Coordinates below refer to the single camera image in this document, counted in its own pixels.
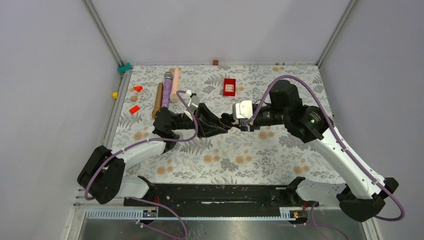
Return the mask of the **black earbud case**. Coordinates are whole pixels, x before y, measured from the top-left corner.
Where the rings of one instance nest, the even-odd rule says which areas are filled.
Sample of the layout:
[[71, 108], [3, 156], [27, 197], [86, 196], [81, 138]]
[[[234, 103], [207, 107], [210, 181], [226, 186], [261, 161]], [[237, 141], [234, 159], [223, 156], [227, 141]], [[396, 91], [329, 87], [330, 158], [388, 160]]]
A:
[[233, 117], [229, 113], [222, 113], [219, 122], [227, 129], [233, 127]]

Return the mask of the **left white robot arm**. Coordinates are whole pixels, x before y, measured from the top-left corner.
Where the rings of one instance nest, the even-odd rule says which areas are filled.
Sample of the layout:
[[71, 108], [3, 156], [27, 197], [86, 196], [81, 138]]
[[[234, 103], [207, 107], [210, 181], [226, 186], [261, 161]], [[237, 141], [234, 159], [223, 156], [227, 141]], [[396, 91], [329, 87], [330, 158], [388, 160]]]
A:
[[151, 157], [160, 156], [173, 149], [183, 139], [175, 130], [194, 130], [186, 142], [194, 138], [208, 138], [226, 134], [235, 122], [229, 113], [220, 117], [213, 114], [205, 104], [195, 110], [174, 113], [162, 107], [154, 117], [154, 130], [145, 139], [119, 150], [98, 146], [80, 172], [77, 182], [84, 188], [84, 198], [99, 204], [109, 203], [116, 197], [135, 197], [148, 206], [155, 200], [152, 185], [143, 177], [126, 177], [125, 172]]

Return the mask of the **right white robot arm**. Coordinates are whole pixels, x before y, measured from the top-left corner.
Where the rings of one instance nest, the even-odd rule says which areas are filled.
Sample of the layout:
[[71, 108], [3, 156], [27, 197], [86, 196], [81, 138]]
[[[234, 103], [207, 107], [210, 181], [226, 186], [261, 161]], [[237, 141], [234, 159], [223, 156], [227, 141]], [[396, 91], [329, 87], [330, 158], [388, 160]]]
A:
[[242, 131], [262, 126], [283, 125], [294, 137], [318, 152], [342, 177], [343, 183], [316, 182], [295, 178], [287, 186], [287, 201], [293, 206], [318, 202], [339, 207], [348, 217], [365, 222], [378, 218], [385, 199], [392, 197], [399, 183], [369, 167], [348, 143], [326, 114], [323, 106], [304, 105], [298, 88], [288, 80], [275, 79], [258, 104], [244, 100], [233, 104], [232, 121]]

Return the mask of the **floral patterned table mat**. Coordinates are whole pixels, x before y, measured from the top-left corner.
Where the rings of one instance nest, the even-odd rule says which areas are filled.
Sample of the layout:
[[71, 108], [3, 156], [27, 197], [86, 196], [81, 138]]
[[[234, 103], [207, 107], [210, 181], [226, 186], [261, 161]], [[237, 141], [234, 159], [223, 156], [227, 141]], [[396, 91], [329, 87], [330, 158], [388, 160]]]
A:
[[[217, 116], [231, 113], [244, 100], [257, 103], [278, 76], [292, 75], [313, 90], [326, 113], [331, 113], [319, 69], [313, 65], [181, 65], [179, 87], [191, 90]], [[112, 142], [120, 150], [151, 135], [152, 110], [157, 87], [173, 65], [139, 65], [132, 69]], [[224, 79], [236, 79], [235, 96], [223, 96]], [[142, 86], [141, 92], [133, 87]], [[137, 101], [130, 98], [137, 96]], [[139, 106], [135, 114], [129, 109]], [[342, 177], [316, 151], [291, 136], [282, 125], [253, 132], [233, 128], [226, 134], [194, 138], [192, 130], [180, 130], [183, 139], [169, 152], [153, 156], [129, 168], [128, 177], [143, 176], [153, 183], [272, 184], [284, 185], [296, 177], [340, 184]]]

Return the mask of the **red small box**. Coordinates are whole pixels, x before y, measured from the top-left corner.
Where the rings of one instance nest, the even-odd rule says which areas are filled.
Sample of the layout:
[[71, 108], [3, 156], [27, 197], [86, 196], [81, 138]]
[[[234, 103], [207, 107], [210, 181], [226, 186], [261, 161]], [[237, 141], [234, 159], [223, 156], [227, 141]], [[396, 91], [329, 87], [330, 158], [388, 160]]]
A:
[[225, 78], [223, 82], [223, 96], [234, 97], [236, 95], [236, 79]]

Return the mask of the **pink microphone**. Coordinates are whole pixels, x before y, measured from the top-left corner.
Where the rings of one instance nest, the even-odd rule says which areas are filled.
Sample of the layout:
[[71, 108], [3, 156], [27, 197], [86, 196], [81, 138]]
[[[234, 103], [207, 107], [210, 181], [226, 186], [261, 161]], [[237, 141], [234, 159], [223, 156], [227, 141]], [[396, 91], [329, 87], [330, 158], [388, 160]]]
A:
[[179, 80], [180, 80], [180, 69], [175, 68], [173, 72], [171, 92], [169, 95], [169, 100], [171, 103], [177, 103], [179, 101], [179, 98], [177, 96], [177, 91], [180, 89]]

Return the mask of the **brown microphone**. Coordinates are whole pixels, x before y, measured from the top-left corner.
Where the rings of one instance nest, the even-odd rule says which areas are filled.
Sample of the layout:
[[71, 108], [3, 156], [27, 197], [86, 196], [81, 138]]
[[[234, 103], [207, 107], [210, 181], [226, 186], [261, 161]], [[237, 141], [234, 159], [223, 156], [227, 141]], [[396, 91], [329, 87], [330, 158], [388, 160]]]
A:
[[151, 113], [152, 119], [156, 117], [157, 112], [162, 107], [163, 89], [164, 89], [164, 84], [160, 82], [157, 86], [155, 102], [154, 102], [153, 110]]

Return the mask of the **purple glitter microphone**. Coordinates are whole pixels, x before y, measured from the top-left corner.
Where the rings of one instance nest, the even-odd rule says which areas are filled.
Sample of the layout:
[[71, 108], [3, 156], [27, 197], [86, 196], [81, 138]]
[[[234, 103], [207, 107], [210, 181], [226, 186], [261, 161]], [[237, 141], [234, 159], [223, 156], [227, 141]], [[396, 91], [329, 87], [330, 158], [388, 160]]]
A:
[[173, 73], [170, 71], [167, 71], [164, 74], [161, 107], [165, 107], [165, 108], [169, 107], [172, 84], [173, 84]]

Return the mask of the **red flat block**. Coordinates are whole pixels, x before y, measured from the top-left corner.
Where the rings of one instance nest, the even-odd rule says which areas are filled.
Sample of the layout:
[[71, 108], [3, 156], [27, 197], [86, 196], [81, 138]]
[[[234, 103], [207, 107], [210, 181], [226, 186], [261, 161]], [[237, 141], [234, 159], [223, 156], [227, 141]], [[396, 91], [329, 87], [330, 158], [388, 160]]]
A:
[[132, 108], [129, 109], [129, 113], [134, 115], [135, 113], [137, 113], [140, 110], [140, 107], [138, 105], [133, 106]]

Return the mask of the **red triangular block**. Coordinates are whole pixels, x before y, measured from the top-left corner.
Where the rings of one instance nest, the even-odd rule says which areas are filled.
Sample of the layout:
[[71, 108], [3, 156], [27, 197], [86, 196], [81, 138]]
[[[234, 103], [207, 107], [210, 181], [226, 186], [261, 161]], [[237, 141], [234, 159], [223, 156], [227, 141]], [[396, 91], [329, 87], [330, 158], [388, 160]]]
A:
[[143, 90], [143, 87], [141, 86], [141, 85], [139, 85], [139, 86], [134, 86], [133, 87], [133, 89], [136, 91], [136, 92], [141, 92], [142, 90]]

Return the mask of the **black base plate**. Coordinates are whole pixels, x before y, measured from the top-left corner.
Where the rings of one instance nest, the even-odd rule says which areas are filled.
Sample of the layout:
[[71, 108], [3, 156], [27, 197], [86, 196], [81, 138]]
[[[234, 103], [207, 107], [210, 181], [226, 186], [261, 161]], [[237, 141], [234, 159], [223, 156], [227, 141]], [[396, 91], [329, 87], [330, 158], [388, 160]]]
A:
[[302, 200], [285, 185], [217, 185], [156, 183], [143, 197], [158, 201], [180, 217], [280, 217], [280, 209], [302, 211], [312, 201]]

